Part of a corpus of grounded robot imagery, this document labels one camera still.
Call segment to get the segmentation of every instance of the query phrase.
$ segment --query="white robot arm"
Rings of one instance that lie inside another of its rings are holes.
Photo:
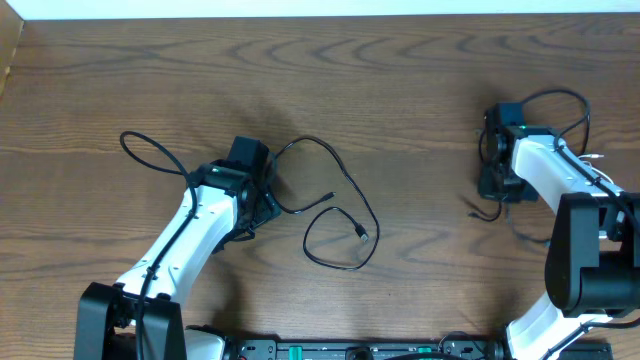
[[[553,129],[527,126],[522,103],[499,103],[485,119],[489,158],[480,194],[506,202],[536,200],[539,194],[556,214],[545,266],[547,292],[507,326],[504,349],[491,355],[553,360],[582,335],[585,324],[607,323],[640,303],[628,256],[634,232],[607,192],[628,204],[637,196],[600,178]],[[620,254],[600,253],[599,241],[607,238],[626,244]]]
[[[173,302],[184,306],[196,277],[213,249],[235,227],[237,197],[225,194],[225,190],[206,185],[196,188],[196,194],[198,212],[162,259],[146,294],[149,298],[166,294]],[[133,295],[140,294],[147,274],[146,268],[187,217],[191,211],[191,201],[187,190],[178,212],[158,240],[131,270],[118,278],[116,283],[124,285],[123,291]]]
[[[516,140],[511,162],[515,174],[533,186],[554,214],[558,211],[563,194],[586,193],[594,197],[606,197],[606,193],[594,186],[558,154],[553,141],[553,135],[530,135]],[[560,144],[566,145],[564,140],[560,140]],[[569,150],[563,151],[573,157],[584,171],[591,173],[594,178],[598,176]],[[609,182],[603,181],[603,185],[617,195],[622,192],[622,189]],[[538,360],[543,358],[549,349],[578,330],[582,324],[608,322],[611,319],[606,314],[565,317],[545,292],[523,317],[511,322],[507,327],[509,352],[514,359]],[[557,359],[560,351],[571,342],[550,354],[549,359]]]

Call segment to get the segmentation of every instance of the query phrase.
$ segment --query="wooden table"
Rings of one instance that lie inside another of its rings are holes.
[[[124,154],[128,129],[189,169],[224,157],[236,135],[273,150],[319,136],[380,218],[371,263],[341,272],[302,252],[319,209],[281,216],[206,264],[185,324],[284,339],[495,332],[543,293],[546,249],[518,240],[504,217],[467,216],[465,201],[496,206],[475,189],[483,111],[555,86],[585,94],[589,150],[606,155],[597,165],[638,191],[639,65],[639,15],[28,22],[0,103],[0,358],[69,358],[82,291],[113,283],[176,211],[183,180]],[[551,97],[527,116],[564,128],[579,111]],[[292,150],[280,174],[287,204],[335,190],[332,203],[373,232],[321,148]],[[554,222],[542,201],[513,218],[541,238]],[[317,226],[319,255],[366,254],[343,218]],[[638,358],[639,331],[594,334],[618,359]]]

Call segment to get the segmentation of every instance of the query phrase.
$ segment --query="black wire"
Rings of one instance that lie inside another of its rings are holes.
[[[515,224],[513,223],[513,217],[511,216],[511,206],[509,206],[509,204],[507,204],[506,206],[506,214],[507,214],[507,224],[511,225],[511,232],[516,236],[516,238],[518,238],[519,240],[523,240],[523,241],[529,241],[532,242],[534,244],[540,244],[540,245],[544,245],[545,247],[549,247],[549,245],[551,245],[551,239],[547,238],[547,239],[536,239],[532,236],[529,236],[527,234],[521,233],[516,229]]]
[[[573,159],[569,155],[567,155],[567,153],[564,151],[565,149],[564,145],[559,145],[560,138],[564,136],[564,134],[566,134],[567,132],[571,131],[572,129],[580,125],[582,122],[584,122],[585,119],[586,117],[583,117],[582,119],[578,120],[575,124],[563,130],[561,133],[558,133],[556,137],[553,139],[553,147],[555,148],[556,152],[558,152],[558,154],[567,163],[569,163],[569,165],[573,166],[582,176],[584,176],[587,179],[587,181],[595,185],[598,189],[602,190],[604,193],[607,194],[607,196],[609,196],[609,198],[615,203],[618,210],[622,211],[625,214],[626,219],[631,224],[631,227],[633,228],[635,233],[640,237],[640,224],[638,224],[638,220],[636,219],[634,214],[631,212],[631,210],[629,210],[629,208],[622,202],[622,200],[620,200],[620,198],[613,191],[611,191],[607,186],[605,186],[600,182],[600,180],[602,179],[600,176],[596,176],[596,177],[591,176],[591,174],[589,174],[588,171],[586,171],[581,165],[573,161]]]
[[[581,124],[582,122],[585,122],[584,138],[582,140],[582,149],[580,149],[580,152],[578,153],[578,155],[584,155],[585,152],[587,151],[587,143],[589,142],[589,131],[591,128],[591,102],[589,102],[587,98],[585,98],[584,96],[582,96],[581,94],[573,90],[551,89],[551,90],[544,90],[537,93],[533,93],[527,96],[520,103],[522,105],[525,105],[532,100],[538,99],[542,96],[551,95],[551,94],[565,94],[565,95],[573,96],[574,98],[578,99],[584,106],[584,114],[582,115],[582,118],[580,118],[578,122],[576,122],[574,125],[570,126],[568,129],[564,131],[566,133],[568,130],[571,130],[576,126],[578,126],[579,124]]]
[[[498,220],[500,218],[500,215],[502,214],[502,200],[500,200],[498,202],[498,210],[496,210],[496,213],[489,216],[487,215],[487,213],[485,213],[484,211],[478,209],[479,212],[481,212],[484,216],[487,217],[482,217],[480,214],[478,214],[475,211],[472,211],[470,213],[467,214],[467,216],[472,217],[474,219],[478,219],[478,220],[482,220],[484,222],[494,222],[496,220]]]
[[[140,139],[142,139],[142,140],[144,140],[144,141],[146,141],[146,142],[148,142],[150,144],[153,144],[154,146],[156,146],[156,144],[157,145],[160,145],[160,144],[158,144],[154,140],[152,140],[152,139],[150,139],[150,138],[148,138],[145,135],[140,134],[140,133],[136,133],[136,132],[133,132],[133,131],[125,131],[125,132],[123,132],[122,134],[120,134],[120,146],[122,146],[122,150],[124,150],[124,152],[126,152],[127,155],[131,156],[131,158],[133,158],[133,160],[135,160],[135,161],[139,162],[140,164],[142,164],[142,165],[144,165],[144,166],[146,166],[148,168],[151,168],[153,170],[158,170],[160,172],[164,172],[164,173],[168,173],[168,174],[182,175],[182,173],[180,171],[178,171],[178,170],[165,169],[165,168],[160,167],[160,166],[149,164],[148,162],[140,159],[136,154],[131,152],[131,150],[129,150],[129,147],[127,146],[127,144],[124,143],[124,138],[127,135],[136,136],[136,137],[138,137],[138,138],[140,138]]]
[[[327,150],[331,154],[331,156],[333,156],[333,159],[336,161],[336,163],[340,167],[340,171],[342,171],[342,174],[344,175],[344,177],[351,184],[351,186],[353,186],[353,188],[356,190],[358,195],[360,195],[360,198],[362,199],[362,202],[364,203],[365,207],[369,211],[369,214],[371,214],[371,217],[373,218],[373,221],[376,224],[376,239],[374,240],[373,247],[371,248],[371,252],[364,259],[364,261],[362,261],[357,266],[339,266],[339,265],[330,264],[330,263],[325,262],[325,261],[321,260],[320,258],[316,257],[315,255],[311,254],[311,252],[307,249],[307,245],[306,245],[307,244],[307,236],[309,235],[309,232],[311,231],[311,228],[313,227],[313,224],[315,224],[316,220],[318,220],[318,218],[320,218],[320,216],[322,216],[323,214],[325,214],[326,212],[331,211],[331,210],[339,211],[340,213],[345,215],[347,218],[349,218],[349,220],[351,220],[351,222],[354,224],[354,226],[358,227],[359,224],[346,211],[344,211],[344,210],[342,210],[342,209],[340,209],[338,207],[335,207],[335,206],[328,207],[328,208],[322,210],[318,215],[316,215],[316,217],[313,219],[313,221],[311,221],[311,223],[309,224],[309,227],[307,227],[307,231],[304,234],[304,240],[302,241],[302,249],[304,251],[304,254],[309,258],[309,260],[313,261],[314,263],[316,263],[318,265],[322,265],[322,266],[328,267],[328,268],[331,268],[331,269],[350,270],[350,271],[358,270],[358,269],[362,268],[363,266],[365,266],[369,262],[369,260],[371,259],[371,257],[375,253],[376,248],[378,247],[378,240],[380,239],[380,223],[378,222],[378,218],[376,217],[375,213],[371,209],[371,206],[369,205],[369,202],[367,201],[367,198],[362,193],[362,190],[360,190],[360,188],[356,184],[355,180],[353,180],[351,175],[349,175],[349,172],[347,171],[347,169],[346,169],[344,163],[342,162],[342,159],[338,155],[338,153],[335,151],[335,149],[331,145],[329,145],[324,140],[319,139],[319,138],[317,138],[315,136],[309,136],[309,135],[301,136],[301,137],[291,141],[289,144],[287,144],[287,146],[283,147],[282,150],[280,150],[275,155],[275,159],[277,160],[280,157],[280,155],[282,155],[286,150],[290,149],[292,146],[294,146],[295,144],[297,144],[298,142],[303,141],[303,140],[312,141],[312,142],[322,146],[323,148],[325,148],[325,150]],[[273,196],[273,199],[278,204],[278,206],[280,206],[284,212],[287,212],[289,214],[300,214],[300,213],[302,213],[302,212],[304,212],[304,211],[306,211],[306,210],[308,210],[308,209],[320,204],[321,202],[329,200],[330,198],[332,198],[335,195],[335,192],[327,193],[326,195],[324,195],[319,200],[316,200],[315,202],[313,202],[313,203],[311,203],[311,204],[309,204],[309,205],[307,205],[307,206],[305,206],[303,208],[300,208],[300,209],[297,209],[297,210],[291,210],[291,209],[288,209],[285,206],[283,206],[282,203],[279,202],[276,199],[275,194],[271,190],[271,187],[269,187],[269,191],[271,192],[271,194]]]
[[[576,329],[574,332],[572,332],[571,334],[569,334],[569,336],[567,336],[566,338],[564,338],[560,343],[558,343],[556,346],[552,347],[551,349],[549,349],[547,351],[547,353],[545,354],[545,356],[542,358],[542,360],[548,360],[555,352],[561,350],[562,348],[564,348],[565,346],[571,344],[575,339],[577,339],[578,337],[580,337],[582,334],[586,334],[589,332],[589,330],[591,330],[592,328],[602,328],[602,329],[632,329],[635,327],[638,327],[638,325],[640,325],[640,318],[630,321],[630,322],[626,322],[626,323],[597,323],[597,322],[586,322],[582,325],[580,325],[580,327],[578,329]]]
[[[440,352],[444,352],[444,348],[443,348],[444,341],[445,341],[449,336],[451,336],[451,335],[456,335],[456,334],[458,334],[458,335],[462,335],[462,336],[466,337],[466,338],[467,338],[467,340],[471,341],[471,343],[473,344],[473,346],[475,346],[475,348],[476,348],[478,351],[480,351],[480,353],[482,353],[482,354],[484,354],[484,353],[485,353],[485,350],[486,350],[486,349],[481,349],[481,348],[480,348],[480,346],[478,345],[478,343],[476,343],[476,342],[473,340],[473,338],[471,337],[471,335],[467,334],[467,333],[466,333],[466,332],[464,332],[464,331],[460,331],[460,330],[455,330],[455,331],[452,331],[452,332],[448,333],[447,335],[445,335],[445,336],[440,340],[440,342],[438,343],[438,351],[440,351]]]
[[[124,142],[124,138],[127,136],[135,136],[139,139],[142,139],[146,142],[148,142],[149,144],[153,145],[156,147],[156,149],[160,150],[163,154],[165,154],[175,165],[178,169],[180,169],[180,171],[175,171],[175,170],[169,170],[169,169],[164,169],[152,164],[147,163],[146,161],[140,159],[139,157],[137,157],[135,154],[133,154],[129,148],[127,147],[127,145]],[[164,258],[164,256],[167,254],[167,252],[169,251],[169,249],[171,248],[171,246],[176,242],[176,240],[178,239],[178,237],[180,236],[180,234],[184,231],[184,229],[187,227],[187,225],[189,224],[189,222],[191,221],[191,219],[194,218],[197,208],[198,208],[198,198],[196,196],[196,190],[195,187],[193,185],[193,183],[191,182],[191,178],[189,177],[189,173],[187,172],[187,170],[184,168],[184,166],[182,166],[182,164],[180,163],[180,161],[178,161],[178,159],[173,156],[173,154],[171,154],[171,152],[169,152],[169,150],[167,150],[164,146],[160,145],[158,142],[156,142],[155,140],[140,134],[138,132],[135,131],[125,131],[122,134],[120,134],[120,145],[122,146],[122,148],[124,149],[124,151],[129,154],[129,156],[131,156],[134,160],[136,160],[137,162],[150,167],[154,170],[158,170],[161,172],[165,172],[165,173],[169,173],[169,174],[179,174],[182,175],[184,177],[184,179],[187,182],[187,187],[189,188],[189,192],[191,193],[191,211],[189,211],[189,214],[187,214],[187,217],[184,219],[184,221],[182,222],[182,224],[180,225],[180,227],[176,230],[176,232],[171,236],[171,238],[169,239],[169,241],[167,241],[167,243],[164,245],[164,247],[162,248],[162,250],[160,250],[160,252],[158,253],[158,256],[156,256],[156,258],[153,260],[153,263],[151,264],[150,267],[147,268],[147,274],[144,278],[144,282],[142,283],[142,288],[140,289],[140,295],[138,297],[138,303],[137,303],[137,314],[136,314],[136,353],[138,356],[139,360],[144,360],[144,353],[143,353],[143,345],[142,345],[142,336],[143,336],[143,327],[144,327],[144,323],[142,321],[142,317],[144,315],[144,299],[146,298],[147,292],[149,291],[149,286],[151,284],[151,280],[153,280],[153,278],[156,275],[156,272],[158,271],[158,267],[160,266],[160,262],[162,262],[162,259]]]

